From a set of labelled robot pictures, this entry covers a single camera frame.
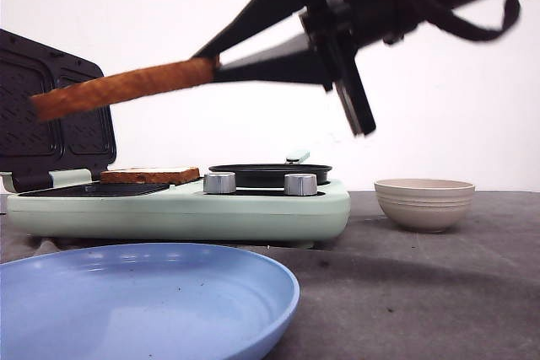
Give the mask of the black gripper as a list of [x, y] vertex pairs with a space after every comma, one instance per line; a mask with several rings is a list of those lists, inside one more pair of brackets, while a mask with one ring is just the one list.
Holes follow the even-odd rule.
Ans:
[[355, 56], [361, 47], [392, 32], [395, 0], [251, 0], [194, 56], [214, 58], [294, 13], [300, 15], [304, 34], [222, 65], [213, 82], [305, 83], [336, 89], [352, 133], [372, 133], [376, 123]]

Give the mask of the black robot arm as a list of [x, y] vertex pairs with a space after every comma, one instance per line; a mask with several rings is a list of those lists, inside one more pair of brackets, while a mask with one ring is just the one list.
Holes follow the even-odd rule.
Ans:
[[519, 0], [251, 0], [198, 55], [216, 57], [298, 14], [302, 34], [218, 68], [215, 80], [320, 84], [338, 92], [352, 132], [367, 135], [375, 120], [354, 61], [360, 48], [396, 43], [423, 22], [465, 40], [497, 40], [520, 10]]

